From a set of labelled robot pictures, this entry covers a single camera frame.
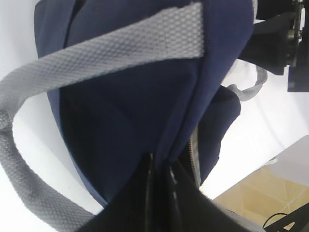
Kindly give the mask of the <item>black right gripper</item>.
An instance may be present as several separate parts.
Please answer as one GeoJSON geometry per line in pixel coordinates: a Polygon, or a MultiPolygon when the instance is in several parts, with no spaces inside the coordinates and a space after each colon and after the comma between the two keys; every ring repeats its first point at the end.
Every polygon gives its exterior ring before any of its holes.
{"type": "Polygon", "coordinates": [[[309,90],[309,2],[307,0],[259,0],[259,23],[240,60],[275,75],[289,67],[289,92],[309,90]]]}

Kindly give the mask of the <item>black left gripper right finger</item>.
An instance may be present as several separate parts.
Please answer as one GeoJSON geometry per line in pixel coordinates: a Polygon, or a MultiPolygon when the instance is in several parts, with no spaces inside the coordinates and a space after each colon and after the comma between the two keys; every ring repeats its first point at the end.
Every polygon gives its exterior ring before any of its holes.
{"type": "Polygon", "coordinates": [[[240,232],[196,187],[179,162],[164,165],[160,174],[158,232],[240,232]]]}

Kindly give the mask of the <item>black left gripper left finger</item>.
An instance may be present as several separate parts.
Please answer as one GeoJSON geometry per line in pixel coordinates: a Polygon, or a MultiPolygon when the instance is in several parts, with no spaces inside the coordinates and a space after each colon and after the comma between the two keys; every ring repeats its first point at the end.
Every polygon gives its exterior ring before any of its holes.
{"type": "Polygon", "coordinates": [[[152,232],[154,166],[151,153],[142,156],[134,174],[113,200],[81,232],[152,232]]]}

